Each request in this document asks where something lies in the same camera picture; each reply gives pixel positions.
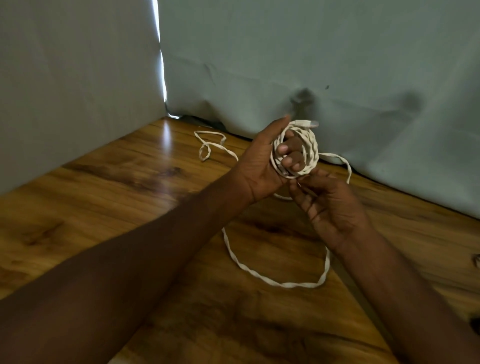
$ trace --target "person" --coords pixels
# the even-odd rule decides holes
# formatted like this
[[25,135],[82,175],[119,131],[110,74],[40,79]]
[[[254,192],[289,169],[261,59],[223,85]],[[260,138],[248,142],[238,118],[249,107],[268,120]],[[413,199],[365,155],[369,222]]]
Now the person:
[[[270,165],[272,122],[223,177],[167,214],[64,261],[0,301],[0,357],[10,363],[107,363],[176,274],[243,209],[287,179]],[[278,146],[303,168],[293,132]],[[480,340],[372,226],[349,186],[316,168],[290,194],[414,363],[479,363]],[[318,197],[306,194],[301,186]]]

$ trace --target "wooden surface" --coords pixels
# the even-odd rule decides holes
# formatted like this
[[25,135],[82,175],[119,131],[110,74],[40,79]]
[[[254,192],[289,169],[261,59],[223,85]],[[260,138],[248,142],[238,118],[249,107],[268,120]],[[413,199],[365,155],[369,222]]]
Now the wooden surface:
[[[199,161],[198,129],[157,121],[2,196],[0,297],[164,214],[225,173],[235,163],[225,152]],[[226,142],[239,155],[248,144],[233,136]],[[471,260],[480,253],[480,222],[360,176],[351,183],[378,230],[459,315],[480,314],[480,270]],[[273,279],[316,281],[323,271],[324,246],[293,203],[266,199],[226,229],[239,260]],[[112,362],[398,360],[336,272],[314,290],[270,287],[237,268],[218,234]]]

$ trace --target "person's right hand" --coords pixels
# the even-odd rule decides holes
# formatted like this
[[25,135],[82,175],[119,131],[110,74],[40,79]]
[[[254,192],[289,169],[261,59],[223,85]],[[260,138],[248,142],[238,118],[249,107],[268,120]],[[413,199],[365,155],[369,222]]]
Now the person's right hand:
[[[300,186],[297,180],[290,180],[290,195],[334,253],[375,231],[363,205],[346,182],[318,167],[298,182]],[[317,197],[312,197],[302,187],[307,187]]]

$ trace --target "white cable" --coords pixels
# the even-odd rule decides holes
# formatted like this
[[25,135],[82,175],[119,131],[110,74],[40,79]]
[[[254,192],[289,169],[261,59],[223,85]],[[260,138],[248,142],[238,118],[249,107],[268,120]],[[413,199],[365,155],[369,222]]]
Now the white cable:
[[[310,120],[295,120],[291,121],[288,126],[282,131],[282,133],[278,136],[276,140],[273,142],[273,148],[272,148],[272,154],[270,155],[270,161],[272,163],[272,166],[275,168],[275,170],[285,178],[293,179],[297,178],[299,176],[308,174],[311,172],[313,168],[316,167],[319,155],[326,156],[326,157],[337,157],[339,158],[344,164],[347,165],[348,169],[348,177],[347,177],[347,183],[350,182],[350,177],[352,175],[352,168],[350,167],[349,162],[333,153],[318,153],[318,145],[317,141],[315,140],[315,135],[311,131],[311,127],[314,127],[314,125],[311,124]],[[303,159],[305,161],[305,167],[301,171],[291,171],[285,167],[282,166],[281,162],[284,156],[279,155],[276,152],[277,147],[283,143],[284,138],[285,138],[285,132],[287,130],[292,130],[296,135],[298,135],[302,141],[303,141],[303,146],[302,146],[302,154],[303,154]],[[206,161],[212,152],[210,146],[216,146],[217,148],[220,148],[222,150],[225,150],[227,153],[229,153],[231,156],[233,156],[237,161],[239,160],[237,155],[232,152],[231,150],[227,149],[224,147],[224,143],[227,139],[227,137],[218,132],[208,132],[208,131],[203,131],[203,130],[197,130],[194,132],[195,136],[197,137],[200,142],[202,142],[202,146],[200,147],[199,151],[199,158],[202,162]],[[220,141],[220,144],[217,143],[212,143],[212,142],[206,142],[203,140],[198,134],[215,134],[215,135],[221,135],[222,140]],[[202,157],[202,152],[204,148],[207,148],[207,155],[205,157]],[[291,197],[284,197],[280,196],[278,194],[274,194],[275,197],[282,199],[282,200],[292,200]],[[223,240],[225,242],[225,245],[227,246],[228,253],[230,254],[230,257],[232,260],[237,263],[237,265],[243,269],[246,272],[249,272],[252,276],[257,277],[264,281],[265,283],[271,285],[271,286],[276,286],[276,287],[283,287],[283,288],[294,288],[294,287],[304,287],[304,288],[315,288],[320,285],[322,285],[327,277],[328,270],[330,269],[330,250],[328,250],[327,247],[326,249],[326,256],[325,256],[325,265],[324,265],[324,272],[318,279],[318,282],[316,283],[293,283],[293,282],[286,282],[286,283],[278,283],[275,282],[274,280],[262,276],[260,273],[258,273],[255,270],[252,270],[248,268],[245,264],[240,263],[237,256],[233,253],[233,251],[230,248],[230,242],[228,241],[228,236],[227,232],[225,231],[225,228],[222,228],[222,233],[223,233]]]

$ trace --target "curtain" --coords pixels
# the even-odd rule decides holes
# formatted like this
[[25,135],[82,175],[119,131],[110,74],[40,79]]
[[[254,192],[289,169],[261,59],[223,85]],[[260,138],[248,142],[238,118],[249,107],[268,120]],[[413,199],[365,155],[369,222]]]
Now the curtain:
[[303,103],[319,151],[480,217],[480,2],[159,3],[170,113],[252,137]]
[[151,0],[0,1],[0,192],[165,115]]

